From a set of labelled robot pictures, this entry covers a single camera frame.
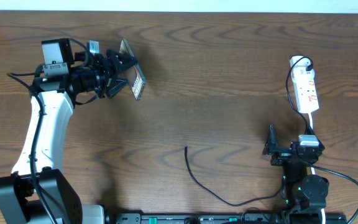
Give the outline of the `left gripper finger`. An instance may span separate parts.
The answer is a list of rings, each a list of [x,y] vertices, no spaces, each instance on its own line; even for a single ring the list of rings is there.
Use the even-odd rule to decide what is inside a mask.
[[[112,66],[114,75],[121,74],[138,63],[136,57],[108,49],[106,56]]]
[[[106,96],[112,98],[117,95],[125,86],[128,85],[128,81],[125,78],[118,78],[114,84],[110,84],[106,90]]]

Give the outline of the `Samsung Galaxy smartphone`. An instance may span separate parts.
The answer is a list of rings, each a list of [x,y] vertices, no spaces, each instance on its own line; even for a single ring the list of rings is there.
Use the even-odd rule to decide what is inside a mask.
[[[122,54],[130,55],[132,57],[135,56],[126,39],[121,40],[121,46],[119,52]],[[135,100],[139,101],[147,84],[147,80],[144,77],[144,74],[139,64],[136,63],[131,68],[126,70],[124,72],[124,75],[134,95]]]

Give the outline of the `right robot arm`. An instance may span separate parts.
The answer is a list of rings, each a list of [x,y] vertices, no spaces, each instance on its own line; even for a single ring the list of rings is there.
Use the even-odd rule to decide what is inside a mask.
[[[280,212],[283,223],[325,222],[321,211],[326,208],[329,181],[308,173],[324,150],[311,128],[289,147],[279,147],[274,128],[269,127],[262,154],[271,156],[271,165],[283,167],[283,197],[287,201],[287,208]]]

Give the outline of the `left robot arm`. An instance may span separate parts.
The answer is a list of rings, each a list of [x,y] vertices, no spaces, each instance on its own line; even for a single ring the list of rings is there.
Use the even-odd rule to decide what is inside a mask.
[[[10,175],[0,177],[0,211],[7,223],[111,223],[107,210],[83,204],[63,175],[66,130],[79,94],[112,98],[129,86],[139,98],[145,78],[127,40],[105,54],[96,41],[76,53],[72,43],[42,42],[44,63],[27,86],[32,114],[24,147]]]

